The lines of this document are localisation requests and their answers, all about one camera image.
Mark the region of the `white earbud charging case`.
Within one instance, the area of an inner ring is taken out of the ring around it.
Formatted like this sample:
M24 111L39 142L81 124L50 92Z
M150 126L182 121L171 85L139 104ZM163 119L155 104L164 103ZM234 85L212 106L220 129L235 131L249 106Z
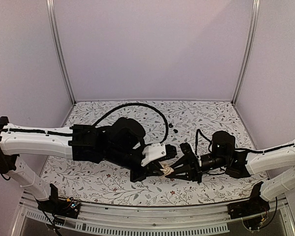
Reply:
M168 164L162 164L162 168L160 169L163 172L163 175L161 177L166 177L174 172L174 169L170 167Z

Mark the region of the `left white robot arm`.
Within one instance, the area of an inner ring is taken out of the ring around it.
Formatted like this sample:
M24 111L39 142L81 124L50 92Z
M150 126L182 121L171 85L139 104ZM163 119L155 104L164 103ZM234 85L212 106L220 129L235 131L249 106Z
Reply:
M126 168L132 181L161 176L161 160L169 153L163 142L147 144L146 132L134 119L112 125L81 125L55 129L17 126L0 118L0 174L16 180L52 213L60 213L57 188L47 184L21 159L22 154L57 156L73 161L108 161Z

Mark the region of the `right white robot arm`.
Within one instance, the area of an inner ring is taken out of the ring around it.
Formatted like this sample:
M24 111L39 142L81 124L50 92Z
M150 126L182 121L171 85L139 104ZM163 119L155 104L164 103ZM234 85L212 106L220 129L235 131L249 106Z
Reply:
M246 178L272 169L288 167L275 178L254 185L250 200L244 204L248 214L255 214L264 202L295 188L295 139L289 143L263 149L236 148L236 139L226 131L217 131L209 142L211 152L198 156L188 143L180 144L183 153L170 166L168 178L202 181L203 174L220 167L232 178Z

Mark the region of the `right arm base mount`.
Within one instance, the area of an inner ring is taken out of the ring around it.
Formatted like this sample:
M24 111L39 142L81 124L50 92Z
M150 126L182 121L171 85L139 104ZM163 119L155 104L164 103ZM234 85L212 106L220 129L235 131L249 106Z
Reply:
M267 227L275 218L278 209L278 200L275 198L275 210L269 220L269 201L261 198L261 181L254 185L248 200L230 203L227 205L228 215L231 219L247 217L242 220L243 226L250 232L259 231Z

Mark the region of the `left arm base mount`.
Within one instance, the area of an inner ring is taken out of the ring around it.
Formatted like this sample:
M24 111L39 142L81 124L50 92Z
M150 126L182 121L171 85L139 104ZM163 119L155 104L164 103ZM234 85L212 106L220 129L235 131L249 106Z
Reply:
M81 201L73 197L67 199L59 198L58 189L52 183L50 184L50 190L51 193L47 200L37 201L38 209L52 215L77 219L80 213Z

